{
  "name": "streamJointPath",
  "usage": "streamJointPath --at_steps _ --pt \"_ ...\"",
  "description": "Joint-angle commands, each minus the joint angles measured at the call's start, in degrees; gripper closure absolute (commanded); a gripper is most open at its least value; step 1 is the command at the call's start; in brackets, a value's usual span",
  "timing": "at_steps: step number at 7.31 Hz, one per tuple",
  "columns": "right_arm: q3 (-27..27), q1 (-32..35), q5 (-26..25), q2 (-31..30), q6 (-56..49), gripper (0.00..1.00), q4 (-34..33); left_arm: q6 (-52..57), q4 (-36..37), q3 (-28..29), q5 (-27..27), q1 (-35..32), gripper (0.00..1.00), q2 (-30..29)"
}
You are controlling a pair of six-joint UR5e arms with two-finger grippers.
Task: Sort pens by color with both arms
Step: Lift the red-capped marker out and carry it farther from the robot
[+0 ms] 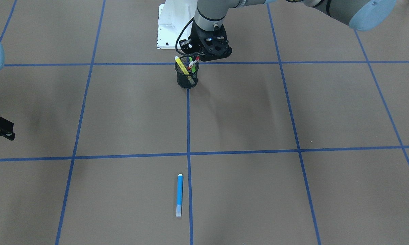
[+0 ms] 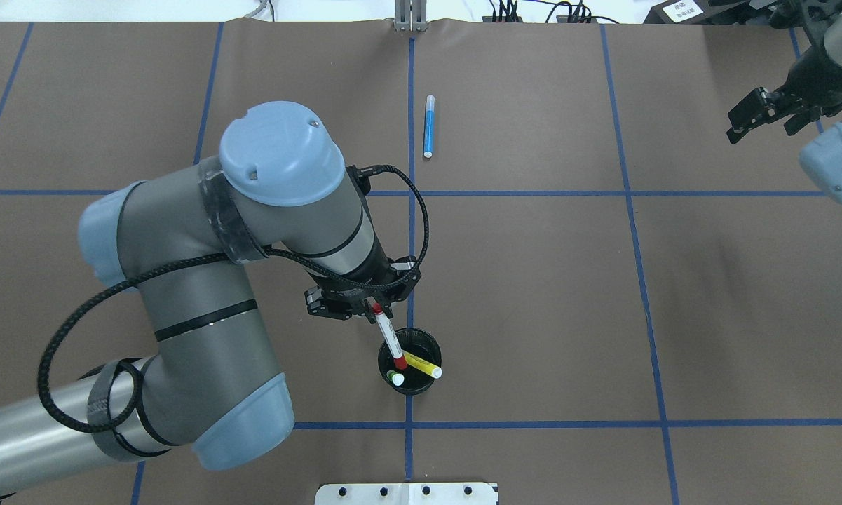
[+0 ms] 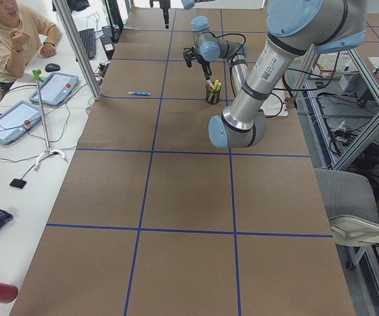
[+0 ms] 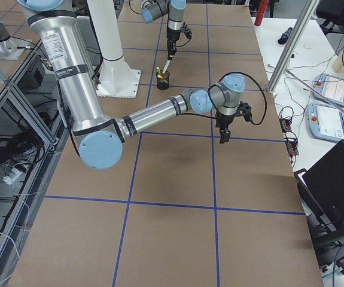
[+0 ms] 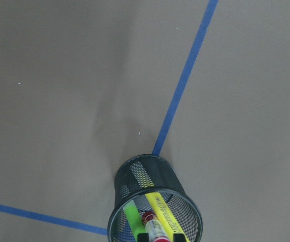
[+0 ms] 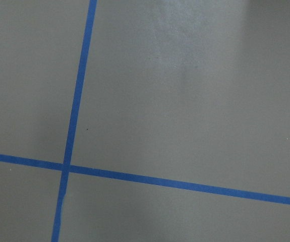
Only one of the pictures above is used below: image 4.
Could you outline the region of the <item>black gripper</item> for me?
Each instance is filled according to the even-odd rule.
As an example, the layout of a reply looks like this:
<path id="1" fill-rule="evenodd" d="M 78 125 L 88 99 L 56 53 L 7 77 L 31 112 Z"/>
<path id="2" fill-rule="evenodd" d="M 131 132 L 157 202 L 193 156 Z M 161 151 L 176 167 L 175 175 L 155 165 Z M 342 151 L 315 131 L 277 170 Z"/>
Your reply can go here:
<path id="1" fill-rule="evenodd" d="M 227 143 L 231 136 L 229 125 L 233 122 L 235 115 L 224 115 L 222 113 L 215 114 L 215 126 L 220 130 L 220 143 Z"/>
<path id="2" fill-rule="evenodd" d="M 167 49 L 168 49 L 168 60 L 171 60 L 176 54 L 176 42 L 180 38 L 181 30 L 173 30 L 167 28 Z"/>

